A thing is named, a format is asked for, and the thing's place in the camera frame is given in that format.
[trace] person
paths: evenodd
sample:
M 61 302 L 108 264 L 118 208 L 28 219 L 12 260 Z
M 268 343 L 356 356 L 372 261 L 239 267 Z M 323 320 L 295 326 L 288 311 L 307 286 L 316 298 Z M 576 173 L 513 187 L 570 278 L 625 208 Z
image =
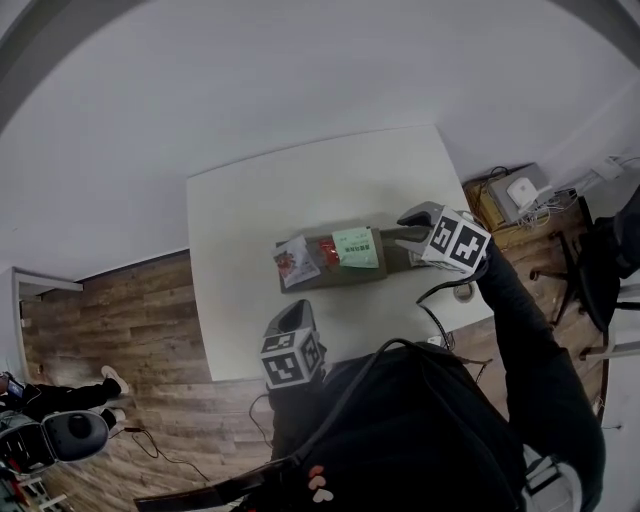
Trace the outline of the person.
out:
M 9 377 L 3 375 L 0 377 L 0 412 L 20 411 L 35 421 L 42 421 L 45 416 L 54 412 L 102 407 L 107 401 L 129 393 L 129 385 L 112 367 L 103 366 L 101 373 L 104 381 L 94 386 L 69 388 L 27 384 L 22 397 L 8 392 Z M 116 423 L 126 419 L 124 411 L 117 408 L 107 407 L 100 415 L 107 423 L 109 430 Z
M 294 454 L 300 471 L 277 492 L 254 491 L 243 508 L 594 510 L 604 439 L 569 353 L 493 241 L 477 285 L 495 314 L 508 421 L 451 352 L 404 346 L 381 354 L 299 455 L 369 356 L 343 363 L 324 379 L 269 391 L 272 460 Z M 536 482 L 547 469 L 553 476 Z

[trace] wall outlet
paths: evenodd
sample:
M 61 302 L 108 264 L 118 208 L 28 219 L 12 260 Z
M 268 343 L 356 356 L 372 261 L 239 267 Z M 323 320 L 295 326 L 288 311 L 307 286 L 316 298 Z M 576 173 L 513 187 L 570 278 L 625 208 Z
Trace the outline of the wall outlet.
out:
M 591 167 L 591 169 L 606 181 L 615 180 L 624 171 L 624 169 L 610 157 L 605 158 L 600 163 Z

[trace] black pants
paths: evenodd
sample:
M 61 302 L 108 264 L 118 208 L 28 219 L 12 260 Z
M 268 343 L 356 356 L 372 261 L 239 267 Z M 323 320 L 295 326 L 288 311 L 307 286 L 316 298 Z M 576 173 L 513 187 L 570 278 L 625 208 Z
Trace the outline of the black pants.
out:
M 102 384 L 84 386 L 81 388 L 67 388 L 62 386 L 27 386 L 24 393 L 24 406 L 22 412 L 36 421 L 54 412 L 83 411 L 100 407 L 108 400 L 117 398 L 121 389 L 113 379 L 105 379 Z M 111 429 L 116 420 L 109 410 L 102 413 L 102 418 Z
M 583 510 L 602 493 L 604 437 L 566 349 L 513 267 L 492 243 L 487 274 L 478 281 L 495 313 L 496 336 L 507 371 L 509 422 L 542 455 L 571 465 L 583 484 Z

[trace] wooden floor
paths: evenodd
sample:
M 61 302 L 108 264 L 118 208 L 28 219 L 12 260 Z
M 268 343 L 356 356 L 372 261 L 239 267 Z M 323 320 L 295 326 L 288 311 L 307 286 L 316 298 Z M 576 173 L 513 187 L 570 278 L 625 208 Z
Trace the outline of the wooden floor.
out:
M 530 282 L 531 268 L 563 268 L 559 246 L 546 233 L 582 229 L 575 212 L 556 216 L 531 242 L 506 251 L 521 279 L 546 314 L 556 307 L 561 283 Z M 24 305 L 24 342 L 31 375 L 48 384 L 81 386 L 100 380 L 100 367 L 114 366 L 131 384 L 120 401 L 126 426 L 144 427 L 167 456 L 196 464 L 212 481 L 249 470 L 268 459 L 270 450 L 247 411 L 265 390 L 264 382 L 212 383 L 198 325 L 187 254 L 98 277 L 83 293 L 51 292 L 42 303 Z M 602 363 L 577 361 L 579 352 L 601 337 L 577 307 L 556 331 L 572 356 L 589 398 L 599 401 Z M 494 357 L 481 387 L 506 415 L 506 389 L 495 344 L 493 320 L 455 332 L 456 352 L 476 359 Z M 39 366 L 43 372 L 38 374 Z M 470 367 L 474 373 L 478 368 Z M 264 400 L 258 421 L 270 432 Z M 203 479 L 190 467 L 151 459 L 122 433 L 99 455 L 60 464 L 45 473 L 55 494 L 64 492 L 78 512 L 135 510 L 134 497 L 194 488 Z

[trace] office chair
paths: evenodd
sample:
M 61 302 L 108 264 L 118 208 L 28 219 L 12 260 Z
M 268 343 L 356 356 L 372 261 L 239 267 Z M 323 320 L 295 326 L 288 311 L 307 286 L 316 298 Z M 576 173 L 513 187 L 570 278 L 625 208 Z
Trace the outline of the office chair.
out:
M 587 313 L 594 325 L 604 335 L 605 347 L 589 349 L 584 358 L 619 357 L 640 354 L 640 342 L 625 344 L 624 350 L 609 344 L 609 324 L 616 309 L 640 311 L 640 303 L 618 302 L 620 279 L 631 276 L 640 268 L 640 187 L 629 202 L 614 217 L 599 218 L 580 235 L 581 251 L 577 261 L 564 233 L 554 233 L 560 239 L 567 265 L 566 272 L 547 270 L 531 271 L 529 278 L 536 281 L 540 276 L 567 282 L 558 316 L 551 322 L 559 325 L 569 304 L 581 303 L 581 313 Z

